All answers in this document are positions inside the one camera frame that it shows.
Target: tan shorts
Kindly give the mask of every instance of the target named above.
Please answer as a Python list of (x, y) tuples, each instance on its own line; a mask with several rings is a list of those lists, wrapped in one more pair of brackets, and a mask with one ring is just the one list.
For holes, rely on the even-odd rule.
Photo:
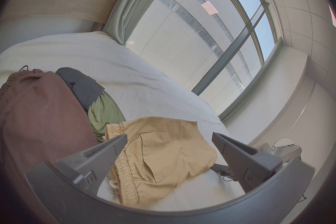
[(111, 169), (121, 204), (162, 199), (184, 180), (213, 166), (216, 151), (204, 140), (197, 122), (144, 117), (108, 124), (104, 141), (127, 134), (128, 143)]

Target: white bed sheet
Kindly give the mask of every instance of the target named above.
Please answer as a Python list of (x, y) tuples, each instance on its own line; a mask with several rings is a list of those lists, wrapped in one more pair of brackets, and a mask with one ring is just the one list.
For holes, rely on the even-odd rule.
[[(197, 121), (205, 140), (212, 132), (229, 136), (212, 108), (162, 71), (103, 32), (45, 36), (14, 45), (0, 54), (0, 83), (24, 65), (55, 72), (72, 67), (105, 87), (120, 107), (126, 121), (160, 116)], [(217, 163), (225, 164), (217, 151)], [(236, 182), (224, 182), (211, 169), (186, 180), (165, 198), (136, 207), (155, 211), (184, 211), (218, 205), (243, 195)], [(106, 178), (98, 197), (117, 202)]]

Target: folded clothing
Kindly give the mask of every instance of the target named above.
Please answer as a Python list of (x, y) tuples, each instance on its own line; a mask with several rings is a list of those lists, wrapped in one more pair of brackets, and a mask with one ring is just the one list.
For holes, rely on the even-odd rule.
[(107, 124), (119, 124), (125, 121), (112, 97), (105, 91), (92, 103), (87, 115), (92, 130), (100, 142), (103, 141)]
[(71, 67), (59, 68), (56, 74), (69, 86), (86, 112), (105, 89), (93, 78)]
[(107, 124), (103, 140), (127, 134), (128, 143), (113, 165), (111, 185), (121, 204), (162, 199), (184, 180), (213, 166), (216, 151), (204, 140), (197, 122), (144, 117)]
[(42, 161), (97, 145), (87, 115), (59, 75), (39, 69), (10, 75), (0, 89), (0, 154), (16, 192), (44, 223), (53, 223), (24, 173)]

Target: folded gray garment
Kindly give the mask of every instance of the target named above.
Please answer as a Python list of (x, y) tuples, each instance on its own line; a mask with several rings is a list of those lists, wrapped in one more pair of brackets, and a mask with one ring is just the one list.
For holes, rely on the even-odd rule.
[(93, 78), (71, 67), (61, 67), (56, 71), (56, 74), (68, 85), (86, 113), (90, 105), (105, 90)]

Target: wrinkled sheet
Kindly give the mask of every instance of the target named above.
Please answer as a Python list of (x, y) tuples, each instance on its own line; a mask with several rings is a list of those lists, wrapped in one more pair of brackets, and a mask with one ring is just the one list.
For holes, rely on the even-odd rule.
[[(24, 65), (44, 72), (60, 67), (80, 70), (105, 88), (126, 121), (149, 116), (197, 121), (200, 133), (215, 149), (212, 132), (230, 136), (209, 104), (103, 32), (45, 36), (14, 45), (0, 54), (0, 83)], [(216, 152), (216, 163), (226, 164)], [(242, 194), (237, 182), (224, 182), (210, 169), (183, 182), (165, 198), (136, 207), (185, 211), (218, 205)], [(117, 202), (108, 178), (97, 196)]]

